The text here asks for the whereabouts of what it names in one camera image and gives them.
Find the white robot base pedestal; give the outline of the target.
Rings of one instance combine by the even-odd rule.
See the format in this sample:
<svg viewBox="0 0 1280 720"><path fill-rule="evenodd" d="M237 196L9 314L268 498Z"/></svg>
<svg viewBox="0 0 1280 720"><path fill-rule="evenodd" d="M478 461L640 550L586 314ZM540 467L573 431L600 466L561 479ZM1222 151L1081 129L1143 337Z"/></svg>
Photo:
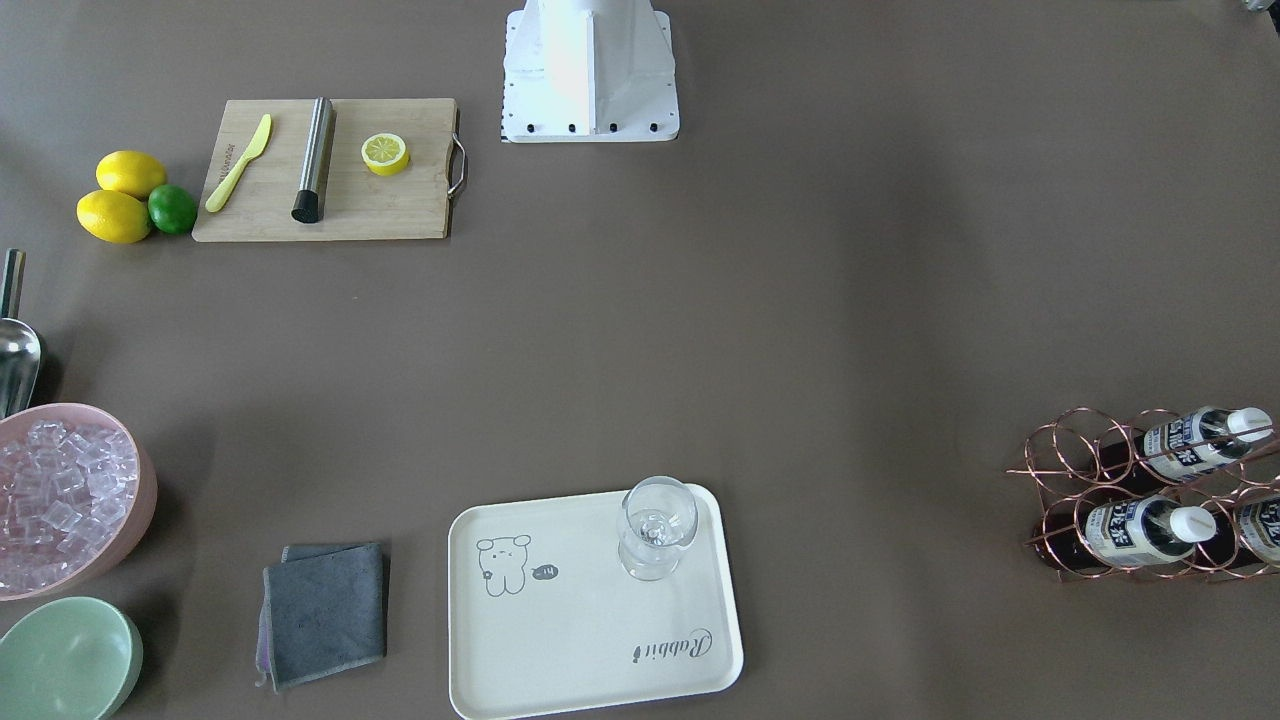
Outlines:
<svg viewBox="0 0 1280 720"><path fill-rule="evenodd" d="M652 3L527 1L504 29L502 141L678 137L671 18Z"/></svg>

